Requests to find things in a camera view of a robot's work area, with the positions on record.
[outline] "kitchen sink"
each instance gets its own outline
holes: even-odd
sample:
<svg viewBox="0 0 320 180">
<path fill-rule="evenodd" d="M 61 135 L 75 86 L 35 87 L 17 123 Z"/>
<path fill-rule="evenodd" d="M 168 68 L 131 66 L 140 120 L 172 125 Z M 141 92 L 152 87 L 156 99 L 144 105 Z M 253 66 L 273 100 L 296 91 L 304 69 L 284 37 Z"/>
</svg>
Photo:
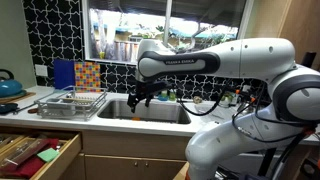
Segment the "kitchen sink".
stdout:
<svg viewBox="0 0 320 180">
<path fill-rule="evenodd" d="M 140 102 L 136 106 L 135 113 L 132 113 L 126 99 L 108 101 L 98 117 L 171 124 L 190 124 L 191 122 L 185 110 L 178 104 L 151 101 L 149 107 L 146 107 L 144 102 Z"/>
</svg>

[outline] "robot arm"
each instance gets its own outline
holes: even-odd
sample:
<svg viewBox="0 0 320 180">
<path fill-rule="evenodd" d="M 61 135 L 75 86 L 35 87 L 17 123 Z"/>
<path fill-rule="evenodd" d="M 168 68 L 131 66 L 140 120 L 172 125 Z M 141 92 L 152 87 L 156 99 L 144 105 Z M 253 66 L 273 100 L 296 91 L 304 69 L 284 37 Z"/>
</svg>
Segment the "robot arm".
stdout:
<svg viewBox="0 0 320 180">
<path fill-rule="evenodd" d="M 136 93 L 130 94 L 132 111 L 142 99 L 170 86 L 154 82 L 164 75 L 211 74 L 229 78 L 255 78 L 270 83 L 281 73 L 296 68 L 294 48 L 285 39 L 245 39 L 223 43 L 195 53 L 168 51 L 160 41 L 143 40 L 139 45 Z"/>
<path fill-rule="evenodd" d="M 259 111 L 259 117 L 242 116 L 236 125 L 208 123 L 189 141 L 190 178 L 213 179 L 219 162 L 244 152 L 286 146 L 303 126 L 320 123 L 320 74 L 296 65 L 294 53 L 289 41 L 274 38 L 238 40 L 182 55 L 166 51 L 160 42 L 145 40 L 138 52 L 136 92 L 129 95 L 128 105 L 134 112 L 140 100 L 148 102 L 154 93 L 169 88 L 154 82 L 163 75 L 212 74 L 265 81 L 273 102 Z"/>
</svg>

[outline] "power outlet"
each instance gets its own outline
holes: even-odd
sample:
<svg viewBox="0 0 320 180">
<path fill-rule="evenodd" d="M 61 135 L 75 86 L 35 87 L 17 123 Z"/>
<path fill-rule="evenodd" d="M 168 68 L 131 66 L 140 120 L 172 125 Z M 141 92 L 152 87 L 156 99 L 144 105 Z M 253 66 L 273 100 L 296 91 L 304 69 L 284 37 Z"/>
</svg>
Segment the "power outlet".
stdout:
<svg viewBox="0 0 320 180">
<path fill-rule="evenodd" d="M 35 68 L 37 76 L 48 77 L 48 66 L 36 64 Z"/>
</svg>

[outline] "kettle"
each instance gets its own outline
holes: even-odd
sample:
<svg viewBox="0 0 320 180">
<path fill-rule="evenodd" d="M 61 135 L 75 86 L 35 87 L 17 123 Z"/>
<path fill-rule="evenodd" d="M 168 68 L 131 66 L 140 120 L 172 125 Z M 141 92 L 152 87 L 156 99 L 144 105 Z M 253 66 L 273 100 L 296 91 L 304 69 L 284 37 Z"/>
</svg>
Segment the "kettle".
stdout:
<svg viewBox="0 0 320 180">
<path fill-rule="evenodd" d="M 0 77 L 0 98 L 12 96 L 22 91 L 22 84 L 14 80 L 12 72 L 0 69 L 0 73 L 5 72 L 9 78 Z"/>
</svg>

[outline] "cabinet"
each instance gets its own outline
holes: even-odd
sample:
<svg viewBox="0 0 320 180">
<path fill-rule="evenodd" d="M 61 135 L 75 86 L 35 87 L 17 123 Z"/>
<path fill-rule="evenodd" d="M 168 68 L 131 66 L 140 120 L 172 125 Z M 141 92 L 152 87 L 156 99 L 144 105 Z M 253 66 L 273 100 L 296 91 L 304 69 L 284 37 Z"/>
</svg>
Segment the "cabinet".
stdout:
<svg viewBox="0 0 320 180">
<path fill-rule="evenodd" d="M 186 161 L 86 155 L 88 180 L 173 179 Z"/>
<path fill-rule="evenodd" d="M 86 180 L 84 154 L 80 153 L 65 169 L 59 180 Z"/>
<path fill-rule="evenodd" d="M 288 39 L 296 49 L 296 63 L 306 52 L 317 52 L 312 68 L 320 70 L 319 9 L 318 0 L 255 0 L 246 38 Z"/>
<path fill-rule="evenodd" d="M 186 163 L 190 137 L 84 131 L 87 180 L 171 180 Z"/>
</svg>

